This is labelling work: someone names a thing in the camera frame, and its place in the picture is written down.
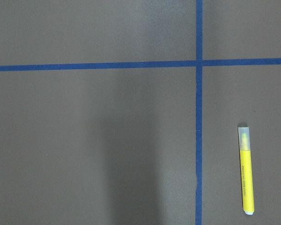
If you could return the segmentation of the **yellow highlighter pen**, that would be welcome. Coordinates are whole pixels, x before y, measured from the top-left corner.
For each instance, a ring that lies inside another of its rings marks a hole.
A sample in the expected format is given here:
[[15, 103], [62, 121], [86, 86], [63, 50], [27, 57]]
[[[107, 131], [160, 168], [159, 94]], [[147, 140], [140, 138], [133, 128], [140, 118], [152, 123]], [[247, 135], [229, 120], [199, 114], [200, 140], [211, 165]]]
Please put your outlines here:
[[246, 215], [253, 215], [255, 211], [255, 205], [249, 127], [238, 128], [238, 143], [240, 156], [243, 211]]

